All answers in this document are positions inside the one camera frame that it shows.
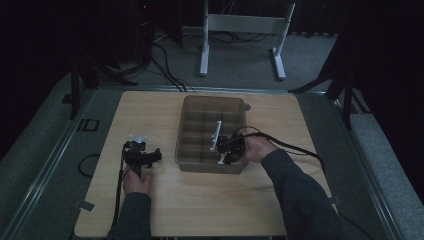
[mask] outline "hand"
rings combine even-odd
[[[153,173],[152,171],[148,171],[148,172],[146,171],[146,173],[147,174],[143,177],[143,180],[142,180],[127,165],[124,170],[125,177],[123,180],[125,194],[129,194],[132,192],[140,192],[150,196],[150,190],[152,189]]]
[[[246,129],[241,129],[240,134],[249,134]],[[246,151],[240,158],[241,161],[251,161],[260,163],[264,157],[278,148],[272,144],[268,139],[264,137],[249,136],[244,138],[244,144],[246,145]]]

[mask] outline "clear plastic container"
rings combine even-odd
[[[220,154],[211,150],[217,122],[220,136],[231,135],[246,125],[244,101],[240,98],[187,96],[178,132],[176,159],[181,171],[239,174],[246,164],[220,164]]]

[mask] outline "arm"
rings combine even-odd
[[[126,193],[119,214],[118,223],[112,226],[108,239],[150,239],[150,190],[152,188],[152,173],[148,172],[142,181],[139,176],[127,166],[123,180]]]
[[[284,150],[261,162],[271,178],[290,239],[342,239],[339,216],[322,187],[302,172]]]
[[[150,239],[150,205],[151,199],[147,194],[127,194],[118,223],[110,229],[107,238]]]

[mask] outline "metal stand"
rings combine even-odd
[[[272,49],[275,67],[277,69],[278,79],[286,79],[286,74],[281,59],[281,50],[286,39],[287,31],[290,26],[291,17],[295,7],[291,3],[288,7],[285,18],[271,17],[253,17],[253,16],[235,16],[209,14],[209,0],[204,0],[204,20],[203,20],[203,49],[200,61],[200,75],[208,74],[209,59],[209,31],[229,31],[229,32],[254,32],[265,34],[280,34],[280,39],[275,48]]]

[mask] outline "table surface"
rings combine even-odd
[[[175,148],[184,97],[237,97],[251,106],[246,124],[315,152],[297,99],[292,95],[125,92],[122,95],[85,201],[75,226],[80,237],[106,236],[116,197],[122,145],[129,135],[147,135],[146,152],[160,148],[155,163],[151,210],[152,236],[277,236],[286,235],[273,185],[260,164],[249,163],[241,174],[180,171]],[[319,162],[291,155],[330,196]]]

